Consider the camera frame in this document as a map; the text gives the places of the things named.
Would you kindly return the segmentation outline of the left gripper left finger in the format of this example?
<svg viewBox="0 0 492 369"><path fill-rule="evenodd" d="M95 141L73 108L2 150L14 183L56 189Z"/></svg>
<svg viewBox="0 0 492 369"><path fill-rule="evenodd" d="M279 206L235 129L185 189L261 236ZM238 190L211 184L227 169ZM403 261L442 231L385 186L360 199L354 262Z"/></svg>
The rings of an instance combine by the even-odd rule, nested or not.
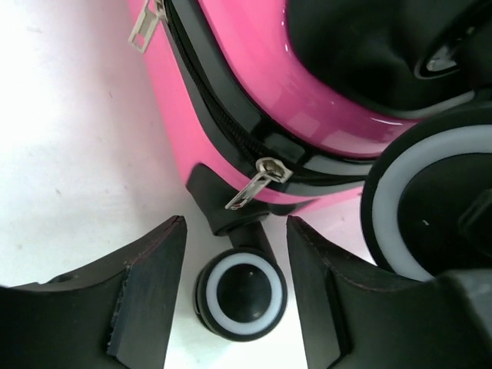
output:
<svg viewBox="0 0 492 369"><path fill-rule="evenodd" d="M44 284L2 288L1 366L164 367L186 240L174 216Z"/></svg>

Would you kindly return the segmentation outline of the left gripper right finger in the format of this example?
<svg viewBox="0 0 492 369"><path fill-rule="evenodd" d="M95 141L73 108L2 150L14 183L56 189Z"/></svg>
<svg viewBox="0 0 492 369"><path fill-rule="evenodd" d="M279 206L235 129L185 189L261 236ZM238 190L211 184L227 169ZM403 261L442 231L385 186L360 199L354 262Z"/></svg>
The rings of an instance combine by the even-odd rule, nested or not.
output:
<svg viewBox="0 0 492 369"><path fill-rule="evenodd" d="M287 241L310 368L489 368L491 272L420 282L330 242L303 219Z"/></svg>

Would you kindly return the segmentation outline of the pink hard-shell suitcase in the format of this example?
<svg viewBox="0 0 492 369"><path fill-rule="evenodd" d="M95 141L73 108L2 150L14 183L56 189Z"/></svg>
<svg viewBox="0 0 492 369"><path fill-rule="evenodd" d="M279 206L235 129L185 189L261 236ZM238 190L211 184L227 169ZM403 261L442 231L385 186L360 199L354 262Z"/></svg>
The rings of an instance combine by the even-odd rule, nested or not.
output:
<svg viewBox="0 0 492 369"><path fill-rule="evenodd" d="M465 234L434 247L404 212L424 181L465 204L491 182L489 1L132 1L187 189L219 236L363 191L367 246L425 282L489 266Z"/></svg>

